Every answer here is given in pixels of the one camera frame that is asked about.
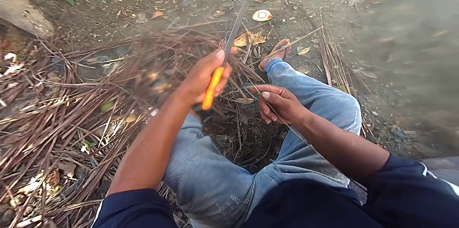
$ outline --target soil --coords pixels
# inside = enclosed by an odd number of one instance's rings
[[[241,0],[30,0],[59,26],[72,49],[91,47],[178,25],[235,19]],[[345,61],[367,88],[354,87],[372,134],[367,138],[405,157],[423,159],[459,154],[459,61],[454,55],[459,17],[457,0],[249,0],[244,25],[267,35],[267,54],[282,38],[291,41],[311,31],[308,15],[323,20]],[[221,16],[220,7],[232,5]],[[251,15],[268,9],[274,18],[258,26]],[[161,11],[164,17],[152,18]],[[214,30],[225,30],[222,23]],[[296,43],[287,61],[298,71],[325,82],[320,51],[307,37]],[[306,55],[295,54],[311,47]],[[231,161],[256,172],[275,159],[286,134],[283,125],[255,125],[255,104],[227,111],[220,119],[202,113],[204,131]],[[242,138],[242,151],[236,136]]]

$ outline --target light blue jeans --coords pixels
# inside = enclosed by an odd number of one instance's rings
[[[297,72],[280,58],[269,61],[265,70],[271,84],[290,90],[310,111],[359,134],[362,119],[353,96]],[[290,179],[312,179],[334,187],[349,184],[349,179],[292,131],[277,159],[250,174],[220,154],[191,114],[177,135],[164,175],[165,183],[177,194],[177,205],[195,228],[242,225],[268,190]]]

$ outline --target foot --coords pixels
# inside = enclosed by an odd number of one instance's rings
[[[278,43],[276,44],[276,46],[274,46],[274,49],[271,51],[271,53],[274,52],[274,51],[276,51],[277,49],[279,49],[279,48],[281,48],[281,47],[287,45],[287,44],[290,44],[289,39],[283,39],[283,40],[281,40],[280,42],[278,42]],[[267,57],[266,59],[263,59],[262,61],[260,61],[260,64],[258,65],[258,68],[259,68],[261,71],[264,71],[264,67],[265,67],[266,64],[267,64],[269,61],[271,61],[272,59],[274,59],[274,58],[285,59],[285,58],[288,57],[288,55],[290,54],[290,49],[291,49],[291,47],[289,46],[289,47],[287,47],[287,48],[285,48],[285,49],[283,49],[283,50],[280,50],[280,51],[274,53],[273,55]]]

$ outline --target knee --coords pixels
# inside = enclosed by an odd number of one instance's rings
[[[362,126],[362,112],[357,99],[342,92],[336,95],[333,101],[335,108],[339,110],[334,124],[344,130],[359,134]]]

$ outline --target forearm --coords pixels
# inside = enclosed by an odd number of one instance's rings
[[[191,103],[175,92],[135,138],[107,193],[155,188],[164,176],[175,138]]]
[[[375,173],[389,158],[385,149],[309,111],[293,126],[325,159],[351,178]]]

